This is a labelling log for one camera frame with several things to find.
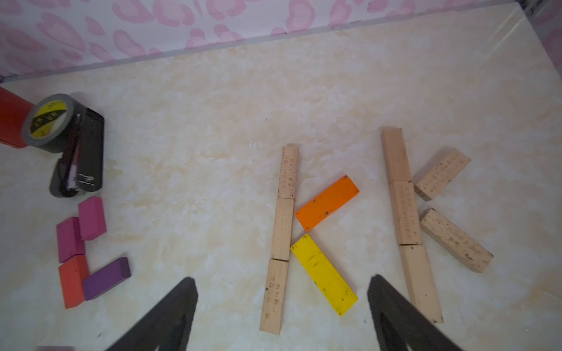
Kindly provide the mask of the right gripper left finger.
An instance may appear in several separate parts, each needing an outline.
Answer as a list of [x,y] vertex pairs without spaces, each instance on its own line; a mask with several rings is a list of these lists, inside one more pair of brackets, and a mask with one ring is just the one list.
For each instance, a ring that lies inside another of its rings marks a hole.
[[198,302],[196,281],[181,280],[109,350],[186,350]]

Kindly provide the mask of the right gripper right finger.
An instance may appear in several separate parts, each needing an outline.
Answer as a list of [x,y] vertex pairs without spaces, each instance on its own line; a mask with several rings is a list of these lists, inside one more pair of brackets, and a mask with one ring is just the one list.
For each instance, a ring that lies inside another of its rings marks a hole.
[[461,351],[383,276],[371,278],[367,299],[381,350]]

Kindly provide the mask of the wooden block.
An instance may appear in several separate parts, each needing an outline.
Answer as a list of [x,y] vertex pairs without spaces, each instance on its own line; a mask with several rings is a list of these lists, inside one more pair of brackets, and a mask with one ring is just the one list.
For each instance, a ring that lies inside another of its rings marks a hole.
[[431,322],[443,323],[436,283],[425,245],[400,245],[410,302]]
[[435,209],[420,217],[421,229],[469,270],[483,273],[494,256]]
[[389,184],[389,190],[398,244],[422,245],[414,186],[409,181],[394,181]]
[[381,133],[388,183],[411,182],[405,139],[401,128],[385,129]]
[[470,162],[458,149],[447,150],[414,182],[415,193],[426,202],[435,199]]
[[289,261],[293,220],[294,199],[278,197],[272,236],[272,259]]
[[282,148],[278,197],[295,199],[297,170],[299,164],[299,147],[288,144]]
[[288,261],[270,259],[263,298],[260,331],[279,335],[285,290],[288,278]]

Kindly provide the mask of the wooden block top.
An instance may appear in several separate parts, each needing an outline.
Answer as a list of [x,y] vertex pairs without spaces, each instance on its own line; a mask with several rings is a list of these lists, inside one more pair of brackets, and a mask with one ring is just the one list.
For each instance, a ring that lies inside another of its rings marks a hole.
[[278,197],[295,199],[297,170],[299,164],[299,147],[288,144],[282,148]]

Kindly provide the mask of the purple block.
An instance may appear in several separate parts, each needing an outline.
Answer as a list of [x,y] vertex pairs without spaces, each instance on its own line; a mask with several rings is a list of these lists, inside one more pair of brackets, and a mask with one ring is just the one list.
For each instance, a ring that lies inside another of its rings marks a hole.
[[86,301],[94,300],[131,277],[127,257],[120,257],[83,280]]

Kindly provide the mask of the red block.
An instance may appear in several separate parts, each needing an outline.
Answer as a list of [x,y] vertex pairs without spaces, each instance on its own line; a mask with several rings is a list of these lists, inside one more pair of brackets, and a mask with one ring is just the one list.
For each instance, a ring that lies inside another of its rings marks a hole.
[[84,254],[70,258],[59,267],[61,291],[66,309],[77,307],[86,301],[83,280],[89,275],[89,266]]

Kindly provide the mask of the magenta block lower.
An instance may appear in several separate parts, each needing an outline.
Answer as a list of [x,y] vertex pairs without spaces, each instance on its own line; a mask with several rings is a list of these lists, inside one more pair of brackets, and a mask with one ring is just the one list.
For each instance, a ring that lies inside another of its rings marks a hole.
[[75,351],[76,349],[71,346],[38,346],[36,351]]

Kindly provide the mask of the magenta block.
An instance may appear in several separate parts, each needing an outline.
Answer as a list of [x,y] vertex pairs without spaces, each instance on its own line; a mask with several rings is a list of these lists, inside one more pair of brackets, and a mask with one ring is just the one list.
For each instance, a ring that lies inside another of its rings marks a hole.
[[71,346],[38,346],[36,351],[75,351],[76,349]]
[[92,196],[78,205],[80,236],[93,241],[107,232],[102,198]]
[[79,218],[72,216],[56,226],[59,263],[65,263],[76,255],[85,255],[86,247],[80,234]]

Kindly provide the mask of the magenta block upper left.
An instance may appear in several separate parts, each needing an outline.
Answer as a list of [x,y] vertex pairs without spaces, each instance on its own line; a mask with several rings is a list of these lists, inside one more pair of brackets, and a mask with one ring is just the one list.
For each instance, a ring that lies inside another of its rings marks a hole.
[[80,234],[79,218],[72,216],[56,226],[59,263],[65,263],[76,255],[85,255],[86,247]]

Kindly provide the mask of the magenta block upper right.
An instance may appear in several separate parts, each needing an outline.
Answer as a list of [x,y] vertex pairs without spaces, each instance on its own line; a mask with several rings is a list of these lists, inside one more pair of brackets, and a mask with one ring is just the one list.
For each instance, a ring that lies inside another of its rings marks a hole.
[[78,205],[80,236],[93,241],[107,232],[102,198],[92,196]]

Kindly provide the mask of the black stapler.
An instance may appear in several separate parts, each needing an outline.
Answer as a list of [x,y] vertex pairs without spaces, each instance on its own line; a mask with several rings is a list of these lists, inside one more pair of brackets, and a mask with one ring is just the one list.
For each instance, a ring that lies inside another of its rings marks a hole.
[[49,187],[54,197],[96,192],[103,184],[105,119],[90,108],[71,125]]

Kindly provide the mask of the black tape roll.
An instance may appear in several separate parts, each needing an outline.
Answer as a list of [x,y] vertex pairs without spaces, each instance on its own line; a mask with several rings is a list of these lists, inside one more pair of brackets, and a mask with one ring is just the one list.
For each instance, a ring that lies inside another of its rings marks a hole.
[[21,137],[28,145],[52,154],[62,153],[72,125],[86,114],[86,106],[67,94],[51,95],[28,113]]

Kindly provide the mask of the red pencil cup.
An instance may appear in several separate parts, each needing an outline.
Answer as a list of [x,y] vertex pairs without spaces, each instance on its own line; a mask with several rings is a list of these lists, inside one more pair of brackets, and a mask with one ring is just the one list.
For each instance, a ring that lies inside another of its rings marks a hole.
[[2,144],[15,149],[27,147],[21,136],[21,130],[33,107],[31,102],[7,89],[0,89],[0,140]]

